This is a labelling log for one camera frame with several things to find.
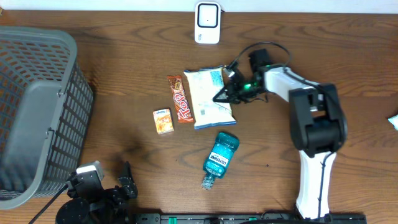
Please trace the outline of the large white snack bag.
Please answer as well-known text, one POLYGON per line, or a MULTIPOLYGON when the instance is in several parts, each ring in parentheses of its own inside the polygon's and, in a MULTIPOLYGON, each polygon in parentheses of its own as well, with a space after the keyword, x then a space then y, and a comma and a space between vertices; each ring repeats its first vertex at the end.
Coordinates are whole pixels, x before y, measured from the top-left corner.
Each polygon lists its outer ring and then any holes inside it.
POLYGON ((183 71, 188 80, 192 99, 194 129, 237 123, 233 118, 230 104, 213 101, 213 97, 224 87, 222 68, 218 66, 183 71))

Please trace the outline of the red chocolate bar wrapper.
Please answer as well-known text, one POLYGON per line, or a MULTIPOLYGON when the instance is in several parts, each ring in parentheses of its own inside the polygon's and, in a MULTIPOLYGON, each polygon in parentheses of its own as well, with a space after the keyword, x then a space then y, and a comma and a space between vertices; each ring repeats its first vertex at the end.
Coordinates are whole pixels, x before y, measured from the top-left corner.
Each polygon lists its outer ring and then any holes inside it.
POLYGON ((172 91, 172 98, 175 105, 175 110, 177 113, 177 118, 179 123, 192 123, 194 122, 192 112, 190 110, 187 96, 182 83, 182 77, 177 76, 167 76, 172 91))

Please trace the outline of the small orange box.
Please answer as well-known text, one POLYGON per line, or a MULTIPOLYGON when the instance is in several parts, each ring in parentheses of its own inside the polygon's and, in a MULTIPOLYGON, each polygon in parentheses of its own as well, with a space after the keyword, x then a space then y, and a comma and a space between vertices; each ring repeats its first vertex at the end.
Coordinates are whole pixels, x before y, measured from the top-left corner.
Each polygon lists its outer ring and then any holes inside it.
POLYGON ((165 134, 174 131, 172 115, 168 108, 153 112, 157 134, 165 134))

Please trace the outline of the teal mouthwash bottle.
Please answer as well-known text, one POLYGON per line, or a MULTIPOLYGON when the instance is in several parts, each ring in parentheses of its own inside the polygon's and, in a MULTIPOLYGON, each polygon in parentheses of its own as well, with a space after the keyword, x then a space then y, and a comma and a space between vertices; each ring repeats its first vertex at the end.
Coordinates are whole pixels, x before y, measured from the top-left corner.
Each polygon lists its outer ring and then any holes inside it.
POLYGON ((224 177, 239 144, 236 136, 225 132, 218 133, 213 148, 203 163, 205 172, 201 183, 203 189, 211 190, 215 180, 224 177))

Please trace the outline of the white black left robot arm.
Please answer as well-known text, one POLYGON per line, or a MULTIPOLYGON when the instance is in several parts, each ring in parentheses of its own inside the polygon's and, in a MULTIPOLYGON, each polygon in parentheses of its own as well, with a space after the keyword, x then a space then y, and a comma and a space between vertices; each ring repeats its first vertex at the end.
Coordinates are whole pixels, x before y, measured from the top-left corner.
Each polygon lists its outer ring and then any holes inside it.
POLYGON ((137 198, 138 190, 125 162, 118 177, 119 185, 104 189, 104 172, 99 161, 79 166, 67 179, 70 201, 57 212, 56 223, 135 223, 129 212, 129 200, 137 198))

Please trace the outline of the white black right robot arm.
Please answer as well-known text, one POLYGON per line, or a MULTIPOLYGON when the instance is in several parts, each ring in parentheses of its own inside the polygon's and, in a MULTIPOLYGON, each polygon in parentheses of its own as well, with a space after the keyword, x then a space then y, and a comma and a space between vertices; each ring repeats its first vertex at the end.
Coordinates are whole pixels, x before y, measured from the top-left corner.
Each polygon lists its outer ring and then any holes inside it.
POLYGON ((214 97, 216 103, 249 103, 261 93, 273 93, 289 104, 290 137, 300 154, 300 190, 295 206, 305 220, 329 214, 328 189, 337 151, 346 141, 348 125, 338 92, 331 83, 311 82, 287 63, 274 63, 266 49, 249 54, 253 73, 245 80, 238 61, 225 66, 229 83, 214 97))

